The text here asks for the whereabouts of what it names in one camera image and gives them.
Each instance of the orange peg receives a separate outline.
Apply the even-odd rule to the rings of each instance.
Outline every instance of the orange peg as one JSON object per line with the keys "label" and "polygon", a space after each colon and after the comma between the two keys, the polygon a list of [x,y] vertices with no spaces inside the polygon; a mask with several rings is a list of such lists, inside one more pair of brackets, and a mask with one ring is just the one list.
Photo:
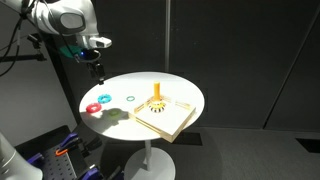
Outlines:
{"label": "orange peg", "polygon": [[154,96],[153,101],[160,101],[160,82],[154,82],[153,84]]}
{"label": "orange peg", "polygon": [[63,155],[63,154],[65,154],[65,153],[67,153],[68,152],[68,149],[65,149],[65,150],[62,150],[62,151],[60,151],[59,149],[58,150],[56,150],[56,156],[58,157],[58,156],[61,156],[61,155]]}

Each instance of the dark background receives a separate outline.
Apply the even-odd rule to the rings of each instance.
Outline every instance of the dark background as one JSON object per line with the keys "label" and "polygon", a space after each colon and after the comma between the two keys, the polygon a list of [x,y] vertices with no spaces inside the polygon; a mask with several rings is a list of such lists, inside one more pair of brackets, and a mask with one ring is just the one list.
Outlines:
{"label": "dark background", "polygon": [[[297,60],[266,129],[320,131],[319,1],[171,3],[169,72],[195,83],[206,99],[203,114],[193,126],[261,129]],[[165,0],[94,4],[99,32],[113,42],[101,51],[107,78],[137,71],[164,72]],[[83,95],[97,82],[84,64],[75,68],[75,61],[61,60],[72,108],[77,111]]]}

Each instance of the wooden block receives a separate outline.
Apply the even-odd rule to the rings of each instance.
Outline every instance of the wooden block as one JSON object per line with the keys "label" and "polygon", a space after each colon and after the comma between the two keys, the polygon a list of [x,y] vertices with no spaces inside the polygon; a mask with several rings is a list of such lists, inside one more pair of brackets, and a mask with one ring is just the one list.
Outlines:
{"label": "wooden block", "polygon": [[129,111],[129,117],[172,143],[190,120],[196,108],[166,96],[160,97],[161,102],[165,103],[163,111],[154,112],[150,109],[150,103],[153,103],[154,100],[154,97],[151,97],[134,110]]}

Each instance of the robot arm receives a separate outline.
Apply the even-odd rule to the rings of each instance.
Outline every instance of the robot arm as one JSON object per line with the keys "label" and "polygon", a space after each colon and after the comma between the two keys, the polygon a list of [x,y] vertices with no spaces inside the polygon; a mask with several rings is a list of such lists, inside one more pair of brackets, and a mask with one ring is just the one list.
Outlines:
{"label": "robot arm", "polygon": [[91,0],[60,0],[44,3],[40,0],[3,0],[1,3],[20,14],[26,14],[43,32],[56,35],[75,35],[81,54],[74,55],[78,62],[88,64],[92,76],[103,84],[105,73],[97,59],[98,48],[111,46],[111,40],[100,37]]}

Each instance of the red ring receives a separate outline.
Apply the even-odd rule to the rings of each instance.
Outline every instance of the red ring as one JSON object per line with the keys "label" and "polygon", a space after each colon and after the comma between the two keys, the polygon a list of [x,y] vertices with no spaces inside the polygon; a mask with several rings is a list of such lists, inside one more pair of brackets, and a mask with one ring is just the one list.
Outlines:
{"label": "red ring", "polygon": [[101,110],[101,104],[99,103],[92,103],[89,104],[86,108],[88,113],[95,113]]}

